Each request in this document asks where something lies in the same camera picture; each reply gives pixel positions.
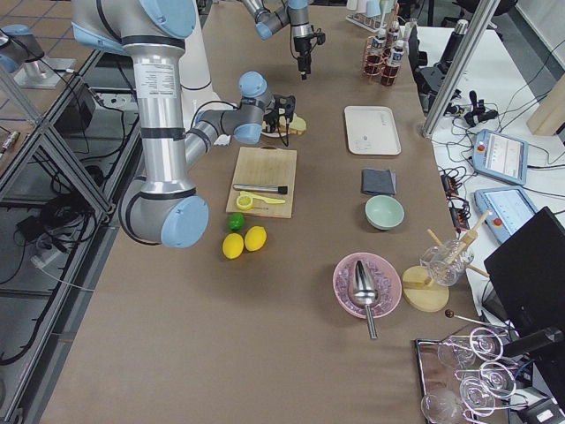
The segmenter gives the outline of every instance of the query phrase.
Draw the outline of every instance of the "tablet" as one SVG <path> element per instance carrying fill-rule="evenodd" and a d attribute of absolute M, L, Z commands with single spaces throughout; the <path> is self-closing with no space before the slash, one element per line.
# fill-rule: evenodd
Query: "tablet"
<path fill-rule="evenodd" d="M 510 184 L 526 184 L 528 143 L 506 134 L 482 130 L 473 147 L 473 166 L 479 174 Z"/>
<path fill-rule="evenodd" d="M 520 186 L 477 190 L 475 203 L 481 215 L 487 210 L 492 212 L 486 219 L 486 224 L 501 243 L 538 212 L 538 208 Z"/>

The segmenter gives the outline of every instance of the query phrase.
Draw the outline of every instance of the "lemon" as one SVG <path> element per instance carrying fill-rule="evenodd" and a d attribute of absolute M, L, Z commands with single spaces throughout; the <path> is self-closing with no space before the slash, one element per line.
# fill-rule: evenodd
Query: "lemon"
<path fill-rule="evenodd" d="M 267 241 L 265 228 L 255 225 L 245 234 L 245 248 L 250 252 L 261 249 Z"/>
<path fill-rule="evenodd" d="M 223 255 L 228 259 L 236 259 L 244 251 L 244 238 L 236 232 L 228 234 L 222 243 Z"/>

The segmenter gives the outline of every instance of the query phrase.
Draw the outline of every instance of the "bottle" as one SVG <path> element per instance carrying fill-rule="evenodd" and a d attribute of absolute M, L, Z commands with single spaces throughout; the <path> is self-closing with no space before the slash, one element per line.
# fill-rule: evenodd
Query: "bottle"
<path fill-rule="evenodd" d="M 468 25 L 469 22 L 467 22 L 465 19 L 459 19 L 457 21 L 456 27 L 449 37 L 448 44 L 446 45 L 445 50 L 443 50 L 443 54 L 441 55 L 439 62 L 440 70 L 443 73 L 448 73 L 448 69 L 453 62 L 453 58 L 456 55 L 459 44 L 461 44 L 463 36 L 467 32 Z"/>
<path fill-rule="evenodd" d="M 380 77 L 380 83 L 383 86 L 392 86 L 395 83 L 396 75 L 400 69 L 400 63 L 403 60 L 404 55 L 404 42 L 398 40 L 395 42 L 395 47 L 390 51 L 390 56 L 387 59 L 384 69 L 382 70 L 382 76 Z"/>
<path fill-rule="evenodd" d="M 387 31 L 387 41 L 385 42 L 385 50 L 391 49 L 396 40 L 400 36 L 400 24 L 395 20 Z"/>
<path fill-rule="evenodd" d="M 367 75 L 376 75 L 379 73 L 379 66 L 382 59 L 382 51 L 387 40 L 387 31 L 379 28 L 371 40 L 371 47 L 365 59 L 364 72 Z"/>

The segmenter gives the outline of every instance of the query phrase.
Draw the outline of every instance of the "robotic arm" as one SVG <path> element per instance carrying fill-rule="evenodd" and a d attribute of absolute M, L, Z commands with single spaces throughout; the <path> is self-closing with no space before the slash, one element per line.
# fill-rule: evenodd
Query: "robotic arm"
<path fill-rule="evenodd" d="M 191 246 L 207 227 L 208 207 L 187 171 L 221 134 L 259 141 L 263 115 L 274 107 L 267 83 L 246 73 L 236 110 L 205 111 L 185 132 L 179 59 L 184 38 L 200 29 L 193 0 L 73 0 L 73 6 L 79 42 L 133 60 L 146 176 L 135 178 L 120 202 L 124 230 L 145 244 Z"/>
<path fill-rule="evenodd" d="M 302 80 L 311 73 L 312 50 L 326 41 L 326 35 L 313 30 L 308 18 L 307 0 L 289 0 L 274 12 L 265 7 L 262 0 L 242 0 L 245 8 L 255 19 L 255 29 L 262 40 L 266 40 L 290 24 L 294 50 L 298 53 L 298 70 Z"/>

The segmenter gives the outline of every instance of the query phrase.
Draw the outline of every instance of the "lemon squeezer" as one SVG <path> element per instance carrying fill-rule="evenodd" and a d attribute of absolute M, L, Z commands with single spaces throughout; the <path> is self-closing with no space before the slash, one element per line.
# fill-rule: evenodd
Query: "lemon squeezer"
<path fill-rule="evenodd" d="M 253 207 L 254 201 L 264 201 L 268 205 L 281 205 L 283 203 L 286 203 L 285 199 L 275 199 L 273 197 L 266 197 L 259 194 L 242 191 L 239 192 L 239 195 L 236 198 L 236 206 L 240 210 L 249 210 Z"/>

